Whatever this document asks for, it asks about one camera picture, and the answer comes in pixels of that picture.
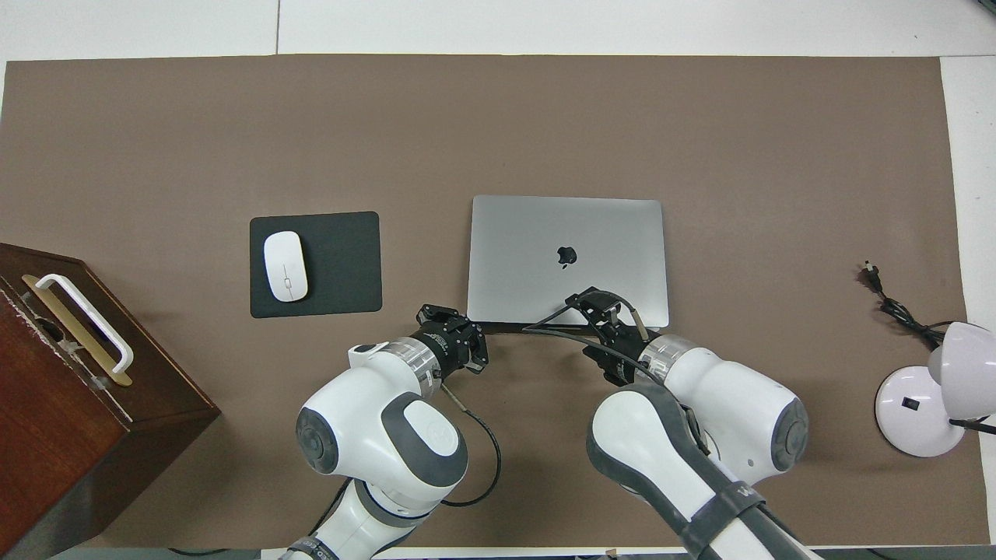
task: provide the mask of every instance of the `mouse pad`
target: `mouse pad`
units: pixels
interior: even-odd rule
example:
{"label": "mouse pad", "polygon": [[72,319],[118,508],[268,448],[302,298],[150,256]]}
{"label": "mouse pad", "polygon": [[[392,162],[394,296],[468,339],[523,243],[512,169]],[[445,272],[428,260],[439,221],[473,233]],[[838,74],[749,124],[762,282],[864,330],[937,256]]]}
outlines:
{"label": "mouse pad", "polygon": [[[301,238],[308,294],[274,297],[263,262],[263,242],[278,231]],[[380,220],[376,212],[266,216],[249,222],[249,307],[253,317],[295,317],[378,311]]]}

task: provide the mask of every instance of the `black strap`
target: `black strap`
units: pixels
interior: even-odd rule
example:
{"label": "black strap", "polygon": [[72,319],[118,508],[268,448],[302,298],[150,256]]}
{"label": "black strap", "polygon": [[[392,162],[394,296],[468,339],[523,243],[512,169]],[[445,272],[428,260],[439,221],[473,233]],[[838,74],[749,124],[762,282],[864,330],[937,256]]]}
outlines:
{"label": "black strap", "polygon": [[730,482],[691,516],[691,521],[678,535],[681,544],[692,558],[698,558],[727,525],[764,501],[764,497],[743,480]]}
{"label": "black strap", "polygon": [[339,556],[331,548],[315,537],[301,537],[287,549],[304,552],[315,560],[339,560]]}

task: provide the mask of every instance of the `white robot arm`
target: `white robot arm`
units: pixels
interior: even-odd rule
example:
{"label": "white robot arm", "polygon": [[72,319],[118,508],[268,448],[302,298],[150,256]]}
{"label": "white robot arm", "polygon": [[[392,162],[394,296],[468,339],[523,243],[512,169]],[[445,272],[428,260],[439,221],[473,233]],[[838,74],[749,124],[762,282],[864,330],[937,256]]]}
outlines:
{"label": "white robot arm", "polygon": [[403,540],[460,482],[467,446],[426,400],[454,371],[480,373],[487,346],[455,310],[423,306],[409,337],[350,349],[350,368],[301,408],[298,444],[321,474],[352,477],[332,516],[285,560],[369,560]]}
{"label": "white robot arm", "polygon": [[764,499],[706,456],[674,395],[652,384],[624,387],[592,417],[595,468],[648,503],[699,560],[820,558],[771,515]]}
{"label": "white robot arm", "polygon": [[[595,468],[652,506],[693,558],[819,558],[751,487],[801,458],[809,419],[799,399],[750,368],[649,332],[616,294],[593,287],[565,304],[524,331],[585,343],[585,355],[622,387],[589,425]],[[623,305],[635,327],[620,321]],[[585,317],[600,344],[544,328],[568,309]]]}

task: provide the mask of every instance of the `laptop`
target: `laptop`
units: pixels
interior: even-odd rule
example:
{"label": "laptop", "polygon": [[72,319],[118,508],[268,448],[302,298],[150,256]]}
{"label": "laptop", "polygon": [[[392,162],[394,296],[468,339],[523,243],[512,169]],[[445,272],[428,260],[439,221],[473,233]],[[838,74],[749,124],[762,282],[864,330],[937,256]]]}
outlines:
{"label": "laptop", "polygon": [[[591,286],[629,300],[648,327],[667,326],[659,201],[474,197],[467,285],[472,321],[530,325]],[[552,324],[580,326],[585,320],[571,310]]]}

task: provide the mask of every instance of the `white mouse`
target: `white mouse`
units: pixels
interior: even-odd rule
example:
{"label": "white mouse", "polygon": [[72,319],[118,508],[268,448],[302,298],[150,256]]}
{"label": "white mouse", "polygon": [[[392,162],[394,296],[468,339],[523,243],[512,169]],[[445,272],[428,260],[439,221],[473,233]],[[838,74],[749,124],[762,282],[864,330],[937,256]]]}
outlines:
{"label": "white mouse", "polygon": [[293,231],[278,231],[263,242],[263,262],[273,297],[283,302],[308,295],[308,275],[301,238]]}

